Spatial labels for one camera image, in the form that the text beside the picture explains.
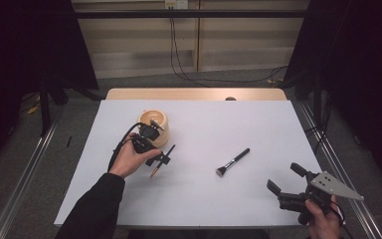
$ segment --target brush handle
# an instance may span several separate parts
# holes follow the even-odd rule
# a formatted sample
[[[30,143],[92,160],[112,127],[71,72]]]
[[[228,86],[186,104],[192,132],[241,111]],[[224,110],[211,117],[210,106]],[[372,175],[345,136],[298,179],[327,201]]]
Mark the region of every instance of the brush handle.
[[[235,159],[228,162],[225,166],[223,166],[226,170],[228,170],[228,168],[230,168],[232,165],[235,164],[235,162],[237,162]]]
[[[245,156],[245,154],[247,154],[249,151],[250,151],[249,148],[245,149],[243,152],[240,153],[240,155],[236,156],[236,157],[234,158],[233,161],[238,161],[238,160],[240,160],[240,159],[241,159],[243,156]]]

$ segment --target makeup brush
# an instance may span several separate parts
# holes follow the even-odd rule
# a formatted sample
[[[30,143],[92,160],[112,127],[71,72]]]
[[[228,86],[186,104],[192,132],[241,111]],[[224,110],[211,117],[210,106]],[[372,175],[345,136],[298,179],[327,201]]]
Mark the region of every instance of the makeup brush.
[[[169,151],[166,153],[165,156],[169,156],[170,152],[172,152],[173,148],[175,147],[175,144],[169,149]],[[153,172],[151,172],[150,177],[153,177],[154,174],[156,174],[157,170],[162,166],[163,162],[160,160],[159,164],[157,164],[156,168],[154,168]]]
[[[228,170],[232,165],[234,165],[238,160],[240,160],[245,154],[247,154],[250,151],[249,148],[245,149],[243,152],[241,152],[238,156],[236,156],[232,161],[228,162],[225,166],[219,167],[216,170],[216,173],[223,177],[223,174],[225,174],[226,170]]]

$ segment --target white table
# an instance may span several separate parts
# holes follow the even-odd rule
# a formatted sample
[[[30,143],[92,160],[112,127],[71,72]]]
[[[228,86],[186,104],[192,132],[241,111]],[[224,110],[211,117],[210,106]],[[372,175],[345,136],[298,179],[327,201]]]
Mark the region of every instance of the white table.
[[[184,98],[189,93],[195,98],[198,90],[168,91]],[[209,96],[211,91],[212,96],[218,96],[211,100],[250,95],[245,94],[245,89],[236,89],[236,94],[234,89],[202,90],[200,94]],[[148,96],[157,90],[135,92]],[[161,110],[168,115],[170,138],[161,149],[167,151],[172,144],[176,147],[170,154],[170,163],[163,165],[154,177],[149,175],[155,164],[142,165],[126,179],[118,225],[130,228],[298,225],[298,214],[279,209],[277,198],[266,188],[267,181],[271,179],[285,192],[300,193],[306,188],[305,179],[291,171],[290,164],[297,162],[314,172],[320,168],[291,103],[282,97],[273,101],[236,102],[103,101],[55,224],[64,222],[77,200],[105,173],[113,149],[143,110]],[[223,178],[215,173],[216,168],[247,147],[251,151]]]

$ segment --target metal frame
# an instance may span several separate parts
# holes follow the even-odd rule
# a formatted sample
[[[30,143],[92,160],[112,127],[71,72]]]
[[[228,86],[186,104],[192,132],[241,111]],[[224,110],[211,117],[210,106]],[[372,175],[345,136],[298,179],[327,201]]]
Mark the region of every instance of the metal frame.
[[[72,15],[72,13],[52,13]],[[109,18],[304,18],[305,10],[140,10],[140,11],[76,11],[79,19]]]
[[[302,104],[300,105],[300,107],[302,109],[302,112],[309,126],[315,127],[316,123],[313,118],[313,112],[311,108],[308,106],[308,104]],[[329,165],[333,169],[333,172],[336,178],[338,178],[344,184],[346,184],[347,186],[349,186],[350,188],[356,191],[355,186],[352,184],[352,181],[349,179],[348,174],[343,168],[343,165],[341,164],[339,158],[334,152],[334,149],[331,146],[330,142],[328,141],[327,137],[323,135],[322,131],[320,130],[316,130],[314,132],[314,135],[318,141],[321,141],[321,149],[325,157],[327,158]],[[352,209],[354,210],[356,216],[358,217],[359,222],[364,228],[364,231],[366,235],[368,236],[368,238],[371,238],[371,239],[382,238],[382,234],[377,224],[374,221],[373,215],[371,214],[370,210],[368,209],[364,201],[357,201],[353,199],[348,199],[348,201],[350,205],[352,206]]]
[[[51,124],[51,127],[45,135],[40,137],[36,149],[34,150],[33,155],[30,157],[30,160],[27,163],[27,166],[24,169],[24,172],[21,175],[17,186],[15,187],[7,204],[5,205],[4,209],[0,214],[0,238],[6,237],[8,230],[12,224],[12,221],[14,220],[18,209],[23,203],[23,199],[25,197],[25,194],[27,193],[31,181],[33,180],[36,169],[38,168],[40,161],[45,155],[46,149],[48,148],[48,145],[54,135],[57,124],[61,119],[63,109],[64,107],[58,109],[58,112],[55,116],[55,120]]]

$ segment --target black curtain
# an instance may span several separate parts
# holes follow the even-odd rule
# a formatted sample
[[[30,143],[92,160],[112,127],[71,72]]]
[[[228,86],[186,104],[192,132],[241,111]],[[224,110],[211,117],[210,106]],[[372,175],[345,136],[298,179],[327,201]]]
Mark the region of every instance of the black curtain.
[[[38,91],[44,77],[59,87],[66,86],[57,78],[97,89],[71,1],[0,0],[0,147],[16,125],[22,96]]]
[[[382,169],[382,1],[311,0],[308,12],[285,82],[303,99],[320,76]]]

